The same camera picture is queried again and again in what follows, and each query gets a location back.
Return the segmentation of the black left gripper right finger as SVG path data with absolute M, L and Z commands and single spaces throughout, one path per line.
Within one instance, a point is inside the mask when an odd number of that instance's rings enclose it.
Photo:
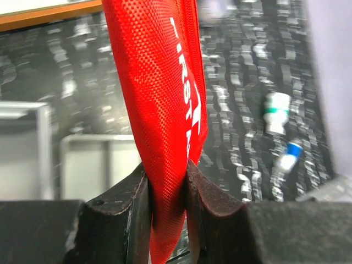
M 193 263 L 351 263 L 350 203 L 243 203 L 194 162 L 185 188 Z

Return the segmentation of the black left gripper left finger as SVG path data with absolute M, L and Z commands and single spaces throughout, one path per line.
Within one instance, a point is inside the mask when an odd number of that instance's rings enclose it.
M 148 263 L 149 242 L 142 165 L 88 202 L 1 202 L 1 263 Z

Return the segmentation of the grey plastic tray insert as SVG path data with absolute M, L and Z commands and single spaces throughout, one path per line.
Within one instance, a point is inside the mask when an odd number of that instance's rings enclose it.
M 60 198 L 89 201 L 140 162 L 132 135 L 69 135 L 60 142 Z

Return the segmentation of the white blue bandage roll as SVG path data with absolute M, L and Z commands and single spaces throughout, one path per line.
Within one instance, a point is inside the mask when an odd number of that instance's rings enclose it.
M 294 139 L 287 143 L 287 148 L 277 159 L 276 167 L 281 173 L 290 173 L 303 152 L 302 142 Z

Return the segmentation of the small white bottle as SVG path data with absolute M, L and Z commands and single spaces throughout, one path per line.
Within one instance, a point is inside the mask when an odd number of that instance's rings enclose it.
M 291 97 L 286 93 L 268 93 L 264 102 L 265 132 L 285 135 L 285 124 L 288 122 Z

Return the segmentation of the red first aid pouch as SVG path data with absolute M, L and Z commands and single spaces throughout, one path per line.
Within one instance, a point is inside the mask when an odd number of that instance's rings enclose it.
M 183 184 L 207 138 L 195 1 L 103 1 L 135 143 L 153 190 L 152 263 L 166 263 L 185 218 Z

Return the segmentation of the grey metal case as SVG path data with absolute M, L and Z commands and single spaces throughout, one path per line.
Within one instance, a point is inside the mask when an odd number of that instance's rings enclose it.
M 1 200 L 52 200 L 50 106 L 1 102 Z

